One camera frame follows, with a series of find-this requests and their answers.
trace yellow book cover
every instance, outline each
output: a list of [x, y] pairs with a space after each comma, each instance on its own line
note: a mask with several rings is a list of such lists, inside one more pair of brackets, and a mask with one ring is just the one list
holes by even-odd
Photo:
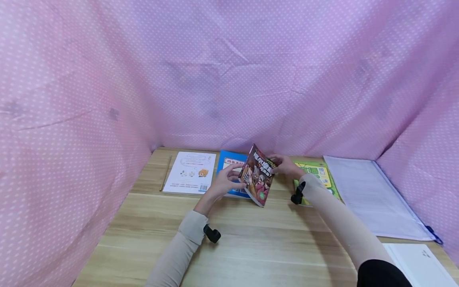
[[[328, 171], [327, 165], [325, 163], [315, 163], [315, 162], [294, 162], [299, 168], [301, 168], [304, 172], [309, 174], [314, 174], [326, 187], [334, 197], [339, 199], [342, 203], [343, 200], [336, 189], [335, 182], [331, 177], [330, 172]], [[293, 181], [293, 185], [295, 186], [295, 190], [297, 189], [299, 182], [297, 180]], [[301, 205], [304, 206], [311, 206], [311, 204], [303, 198]]]

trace book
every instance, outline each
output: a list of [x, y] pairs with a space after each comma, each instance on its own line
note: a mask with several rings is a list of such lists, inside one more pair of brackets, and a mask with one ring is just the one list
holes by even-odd
[[203, 152], [179, 152], [162, 191], [204, 194], [212, 183], [216, 155]]
[[458, 287], [425, 244], [383, 243], [395, 266], [414, 287]]
[[324, 160], [344, 203], [373, 234], [442, 243], [375, 161], [329, 156]]
[[273, 182], [272, 169], [277, 167], [254, 144], [239, 174], [239, 181], [247, 185], [245, 188], [250, 198], [260, 207], [264, 207], [268, 199], [269, 189]]
[[[344, 203], [340, 196], [340, 193], [336, 189], [336, 185], [325, 163], [315, 163], [315, 162], [293, 162], [293, 163], [299, 168], [301, 168], [305, 173], [314, 174], [324, 184], [325, 188], [328, 191], [330, 191], [330, 193], [334, 197], [336, 197], [339, 201]], [[299, 185], [299, 182], [297, 180], [293, 180], [293, 185], [296, 190]], [[304, 199], [304, 197], [300, 205], [308, 206], [308, 207], [312, 206], [309, 203], [309, 201]]]
[[[247, 155], [229, 152], [229, 151], [220, 151], [220, 157], [218, 158], [217, 164], [217, 173], [222, 169], [235, 164], [235, 163], [245, 163], [247, 160]], [[235, 171], [241, 172], [242, 168], [234, 169]], [[246, 190], [242, 189], [232, 189], [227, 194], [228, 197], [240, 197], [240, 198], [250, 198]]]

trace person's right hand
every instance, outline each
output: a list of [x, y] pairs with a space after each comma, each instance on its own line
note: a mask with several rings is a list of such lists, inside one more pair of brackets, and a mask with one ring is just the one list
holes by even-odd
[[291, 161], [289, 156], [272, 154], [268, 158], [278, 165], [277, 168], [272, 170], [271, 173], [273, 174], [285, 174], [295, 180], [299, 180], [305, 174], [301, 168]]

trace beige sleeve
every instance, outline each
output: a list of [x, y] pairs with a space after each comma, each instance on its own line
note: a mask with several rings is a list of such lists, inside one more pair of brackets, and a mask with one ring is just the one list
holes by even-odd
[[369, 259], [393, 264], [379, 239], [344, 204], [337, 200], [313, 174], [305, 174], [303, 197], [309, 201], [325, 221], [331, 232], [346, 250], [355, 268]]
[[179, 231], [148, 276], [145, 287], [178, 287], [180, 285], [191, 257], [202, 243], [203, 229], [208, 223], [208, 218], [196, 211], [186, 214]]

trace paper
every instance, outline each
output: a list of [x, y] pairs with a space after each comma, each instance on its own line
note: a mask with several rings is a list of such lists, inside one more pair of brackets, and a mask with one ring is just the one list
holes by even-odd
[[328, 156], [324, 159], [346, 206], [375, 235], [435, 239], [374, 161]]
[[203, 194], [212, 183], [215, 154], [179, 152], [163, 192]]
[[458, 287], [427, 245], [385, 243], [384, 247], [413, 287]]

